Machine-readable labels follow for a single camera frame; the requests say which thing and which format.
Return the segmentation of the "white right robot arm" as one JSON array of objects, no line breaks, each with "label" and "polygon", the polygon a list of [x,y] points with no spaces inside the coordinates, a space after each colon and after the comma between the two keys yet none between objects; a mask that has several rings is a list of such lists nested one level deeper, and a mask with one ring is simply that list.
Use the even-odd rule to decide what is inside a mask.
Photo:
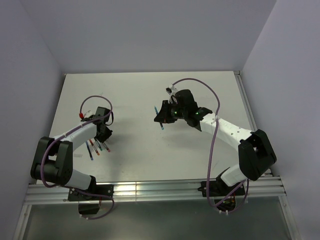
[{"label": "white right robot arm", "polygon": [[163,100],[154,121],[173,124],[179,119],[200,132],[212,134],[238,153],[238,163],[210,181],[206,189],[212,197],[225,196],[245,180],[256,181],[276,163],[277,157],[267,134],[258,129],[248,130],[219,118],[210,109],[199,107],[190,90],[166,88],[168,100]]}]

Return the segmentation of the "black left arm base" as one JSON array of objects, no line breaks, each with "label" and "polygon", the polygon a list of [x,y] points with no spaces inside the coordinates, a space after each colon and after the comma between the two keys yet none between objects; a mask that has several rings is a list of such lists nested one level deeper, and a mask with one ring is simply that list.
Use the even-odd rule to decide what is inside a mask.
[{"label": "black left arm base", "polygon": [[[113,211],[115,207],[113,193],[113,184],[98,184],[88,190],[71,188],[68,192],[67,201],[78,203],[78,213],[81,218],[86,220],[98,220],[106,217]],[[110,201],[111,207],[102,215],[98,215],[103,201]]]}]

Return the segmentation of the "light blue pen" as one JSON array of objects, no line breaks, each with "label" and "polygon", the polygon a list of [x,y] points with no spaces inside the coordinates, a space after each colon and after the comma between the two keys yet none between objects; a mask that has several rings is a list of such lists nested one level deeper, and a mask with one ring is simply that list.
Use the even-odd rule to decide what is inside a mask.
[{"label": "light blue pen", "polygon": [[161,120],[159,120],[159,116],[158,116],[159,115],[159,111],[158,111],[156,106],[154,106],[154,111],[155,111],[155,114],[156,114],[156,116],[154,118],[154,122],[157,122],[160,125],[161,130],[163,131],[165,128],[163,126],[163,122]]}]

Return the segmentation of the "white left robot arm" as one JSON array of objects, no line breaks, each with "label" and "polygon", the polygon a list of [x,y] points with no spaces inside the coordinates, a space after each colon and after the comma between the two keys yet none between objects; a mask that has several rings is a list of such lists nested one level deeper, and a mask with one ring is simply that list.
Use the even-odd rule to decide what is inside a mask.
[{"label": "white left robot arm", "polygon": [[98,188],[94,176],[74,169],[74,150],[86,141],[97,139],[103,143],[111,135],[107,122],[113,117],[110,109],[98,107],[95,114],[81,119],[78,126],[55,136],[42,137],[37,144],[30,176],[35,180],[79,189],[86,200],[96,197]]}]

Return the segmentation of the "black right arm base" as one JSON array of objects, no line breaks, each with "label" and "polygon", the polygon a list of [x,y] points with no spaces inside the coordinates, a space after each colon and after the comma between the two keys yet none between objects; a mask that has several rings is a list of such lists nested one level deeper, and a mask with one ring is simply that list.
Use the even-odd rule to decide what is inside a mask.
[{"label": "black right arm base", "polygon": [[[235,189],[240,183],[233,186],[227,186],[223,181],[220,180],[211,180],[209,182],[209,197],[225,197],[229,194],[233,189]],[[202,181],[200,183],[200,187],[197,188],[199,192],[201,192],[202,197],[207,197],[207,186],[206,181]],[[248,195],[249,187],[247,186],[245,189],[245,185],[242,183],[240,187],[235,190],[227,199],[225,199],[222,203],[216,206],[216,208],[224,213],[229,213],[234,211],[237,207],[236,197],[244,196],[243,202],[245,201],[246,196]]]}]

